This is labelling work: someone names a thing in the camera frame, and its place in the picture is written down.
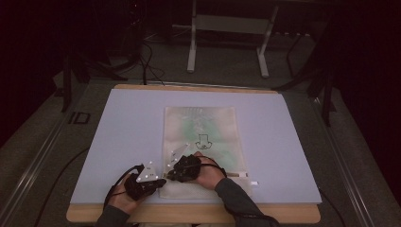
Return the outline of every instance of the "gray sleeve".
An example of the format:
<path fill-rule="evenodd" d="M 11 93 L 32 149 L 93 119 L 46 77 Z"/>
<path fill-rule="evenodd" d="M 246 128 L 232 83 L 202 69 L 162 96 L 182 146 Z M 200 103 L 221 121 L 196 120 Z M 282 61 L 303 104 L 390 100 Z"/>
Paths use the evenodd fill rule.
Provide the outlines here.
<path fill-rule="evenodd" d="M 216 185 L 215 191 L 223 200 L 225 206 L 235 213 L 263 216 L 256 204 L 251 200 L 247 193 L 233 180 L 222 179 Z M 278 222 L 272 217 L 265 218 L 243 218 L 234 216 L 235 226 L 279 226 Z"/>
<path fill-rule="evenodd" d="M 97 220 L 95 227 L 121 227 L 125 225 L 129 217 L 124 211 L 107 205 Z"/>

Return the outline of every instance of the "table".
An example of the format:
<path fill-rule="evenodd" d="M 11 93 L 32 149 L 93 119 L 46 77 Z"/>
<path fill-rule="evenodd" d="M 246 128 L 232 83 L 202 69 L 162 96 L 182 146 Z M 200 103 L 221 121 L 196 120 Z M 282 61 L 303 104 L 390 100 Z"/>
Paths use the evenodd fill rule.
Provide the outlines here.
<path fill-rule="evenodd" d="M 217 15 L 205 15 L 197 13 L 197 0 L 192 0 L 192 22 L 191 22 L 191 45 L 189 48 L 189 57 L 187 72 L 195 72 L 195 60 L 197 52 L 196 33 L 197 30 L 214 30 L 225 32 L 240 32 L 249 34 L 263 35 L 263 42 L 256 48 L 256 55 L 259 62 L 259 68 L 262 78 L 268 78 L 269 71 L 266 64 L 265 52 L 273 31 L 274 23 L 280 6 L 308 6 L 308 7 L 326 7 L 335 8 L 342 5 L 340 0 L 271 0 L 273 10 L 269 19 L 252 19 L 242 17 L 227 17 Z"/>
<path fill-rule="evenodd" d="M 191 45 L 189 49 L 187 71 L 189 73 L 193 73 L 195 71 L 195 59 L 197 54 L 197 29 L 242 32 L 263 34 L 263 43 L 256 49 L 256 54 L 259 61 L 261 76 L 263 78 L 267 78 L 269 76 L 269 72 L 266 65 L 265 50 L 271 35 L 271 30 L 273 28 L 277 11 L 278 7 L 276 6 L 274 7 L 269 20 L 203 15 L 197 14 L 197 0 L 192 0 Z"/>
<path fill-rule="evenodd" d="M 117 89 L 203 91 L 265 94 L 272 91 L 117 85 Z M 258 204 L 266 215 L 273 216 L 282 223 L 316 223 L 321 216 L 316 204 Z M 102 212 L 102 204 L 75 204 L 69 206 L 67 218 L 72 222 L 95 222 Z M 233 218 L 226 213 L 221 204 L 143 204 L 130 217 L 135 222 L 164 223 L 230 223 Z"/>

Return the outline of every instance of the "person's left hand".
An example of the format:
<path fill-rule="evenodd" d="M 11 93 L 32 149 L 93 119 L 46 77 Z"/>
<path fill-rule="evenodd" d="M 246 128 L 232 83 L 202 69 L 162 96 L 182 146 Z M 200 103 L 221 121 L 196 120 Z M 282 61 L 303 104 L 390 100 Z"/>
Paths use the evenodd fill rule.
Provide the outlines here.
<path fill-rule="evenodd" d="M 126 188 L 124 186 L 125 181 L 129 178 L 130 174 L 121 181 L 121 183 L 114 189 L 114 196 L 109 199 L 109 205 L 112 205 L 126 214 L 130 215 L 132 212 L 145 200 L 142 198 L 138 201 L 133 200 L 127 193 L 125 193 Z"/>

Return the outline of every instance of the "wire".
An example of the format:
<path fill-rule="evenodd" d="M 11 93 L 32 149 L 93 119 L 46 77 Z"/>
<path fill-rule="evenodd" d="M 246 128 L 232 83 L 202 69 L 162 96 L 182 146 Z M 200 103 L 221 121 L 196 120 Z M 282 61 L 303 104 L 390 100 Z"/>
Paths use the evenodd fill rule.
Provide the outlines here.
<path fill-rule="evenodd" d="M 144 59 L 143 57 L 141 57 L 141 63 L 143 63 L 143 61 L 145 61 L 145 59 Z M 148 80 L 155 80 L 155 79 L 157 79 L 157 80 L 159 80 L 160 82 L 162 82 L 162 84 L 165 86 L 165 84 L 164 84 L 163 81 L 161 80 L 161 77 L 165 75 L 165 71 L 163 71 L 163 70 L 160 69 L 160 68 L 152 67 L 152 66 L 150 66 L 149 64 L 148 64 L 147 68 L 149 69 L 150 73 L 154 76 L 154 78 L 148 79 Z M 154 69 L 154 70 L 159 70 L 159 71 L 161 71 L 161 72 L 162 72 L 162 75 L 161 75 L 160 77 L 157 76 L 157 75 L 153 72 L 153 69 Z"/>
<path fill-rule="evenodd" d="M 50 191 L 47 193 L 47 196 L 46 196 L 46 198 L 44 199 L 44 203 L 42 204 L 41 211 L 39 212 L 39 215 L 38 215 L 38 217 L 36 218 L 36 221 L 35 221 L 35 225 L 34 225 L 35 227 L 39 225 L 39 221 L 41 221 L 42 214 L 44 213 L 44 208 L 46 207 L 47 202 L 48 202 L 48 200 L 50 199 L 50 196 L 51 196 L 51 194 L 52 194 L 54 188 L 56 187 L 56 184 L 57 184 L 57 182 L 59 181 L 59 179 L 60 179 L 62 173 L 64 173 L 65 169 L 66 169 L 67 167 L 69 167 L 70 164 L 71 164 L 72 162 L 74 162 L 81 154 L 83 154 L 84 152 L 86 152 L 86 151 L 88 151 L 88 150 L 89 150 L 89 148 L 83 149 L 80 153 L 78 153 L 76 156 L 74 156 L 74 157 L 64 166 L 64 168 L 61 170 L 61 172 L 59 173 L 59 175 L 58 175 L 57 178 L 56 178 L 56 181 L 53 182 L 53 185 L 51 186 Z"/>
<path fill-rule="evenodd" d="M 126 193 L 126 192 L 127 192 L 127 191 L 123 191 L 123 192 L 119 192 L 119 193 L 114 193 L 114 194 L 111 195 L 111 197 L 113 197 L 113 196 L 118 196 L 118 195 L 124 194 L 124 193 Z"/>
<path fill-rule="evenodd" d="M 148 85 L 148 83 L 147 83 L 147 67 L 144 65 L 142 58 L 139 58 L 139 61 L 141 61 L 142 69 L 144 70 L 144 72 L 142 73 L 142 81 L 143 81 L 144 85 Z"/>
<path fill-rule="evenodd" d="M 213 158 L 209 158 L 209 157 L 204 156 L 204 155 L 203 155 L 203 156 L 196 156 L 196 157 L 209 159 L 210 161 L 212 161 L 212 162 L 214 162 L 216 165 L 218 165 L 218 163 L 217 163 Z"/>
<path fill-rule="evenodd" d="M 149 52 L 150 52 L 147 61 L 146 61 L 145 58 L 142 57 L 142 56 L 139 58 L 140 62 L 142 63 L 143 70 L 144 70 L 144 74 L 143 74 L 144 85 L 147 85 L 146 71 L 147 71 L 147 69 L 149 69 L 149 71 L 153 74 L 153 76 L 154 76 L 156 79 L 158 79 L 160 82 L 162 82 L 162 84 L 165 86 L 165 84 L 164 84 L 163 81 L 160 79 L 160 77 L 157 76 L 157 75 L 153 72 L 153 69 L 162 71 L 162 76 L 165 74 L 165 71 L 163 71 L 162 69 L 155 68 L 155 67 L 152 67 L 152 66 L 149 65 L 150 60 L 151 60 L 151 57 L 153 56 L 153 50 L 152 50 L 152 48 L 151 48 L 148 44 L 143 43 L 143 45 L 146 46 L 146 47 L 148 48 Z"/>
<path fill-rule="evenodd" d="M 324 192 L 323 192 L 320 188 L 318 188 L 318 189 L 319 189 L 319 192 L 322 194 L 322 196 L 324 196 L 324 198 L 328 201 L 328 203 L 330 203 L 331 207 L 333 207 L 334 211 L 335 211 L 335 212 L 337 213 L 337 215 L 339 216 L 342 226 L 346 227 L 345 221 L 344 221 L 342 215 L 340 214 L 340 211 L 339 211 L 339 210 L 337 209 L 337 207 L 333 204 L 333 202 L 332 202 L 331 200 L 328 199 L 328 197 L 324 194 Z"/>

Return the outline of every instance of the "floor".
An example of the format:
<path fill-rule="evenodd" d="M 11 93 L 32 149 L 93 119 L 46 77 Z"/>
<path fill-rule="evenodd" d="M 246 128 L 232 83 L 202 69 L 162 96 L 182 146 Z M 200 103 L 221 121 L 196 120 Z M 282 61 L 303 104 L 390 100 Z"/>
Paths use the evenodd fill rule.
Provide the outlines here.
<path fill-rule="evenodd" d="M 175 27 L 170 42 L 148 33 L 146 45 L 142 46 L 143 59 L 148 61 L 148 83 L 269 90 L 291 80 L 286 54 L 292 38 L 283 35 L 271 38 L 266 54 L 270 77 L 262 79 L 255 52 L 260 37 L 245 37 L 244 40 L 243 36 L 233 35 L 216 42 L 216 37 L 224 36 L 227 38 L 227 34 L 200 33 L 196 70 L 188 74 L 188 29 Z M 305 37 L 291 53 L 295 69 L 305 63 L 313 44 Z M 142 73 L 140 64 L 118 72 L 129 79 L 128 83 L 142 83 Z M 74 82 L 74 101 L 69 111 L 61 113 L 62 99 L 50 96 L 1 148 L 2 226 L 81 226 L 69 222 L 65 213 L 85 154 L 74 159 L 66 169 L 63 167 L 90 146 L 108 91 L 116 83 L 96 72 L 92 72 L 88 84 Z M 340 91 L 334 91 L 332 101 L 336 111 L 330 114 L 332 126 L 327 128 L 319 117 L 319 103 L 310 100 L 305 93 L 307 85 L 308 82 L 296 86 L 283 96 L 290 112 L 295 113 L 291 117 L 316 182 L 340 215 L 327 199 L 323 199 L 319 205 L 321 222 L 284 226 L 340 226 L 340 217 L 347 226 L 400 226 L 399 206 L 342 101 Z M 87 125 L 68 124 L 72 112 L 91 113 L 91 121 Z M 18 183 L 26 183 L 25 190 L 17 187 Z"/>

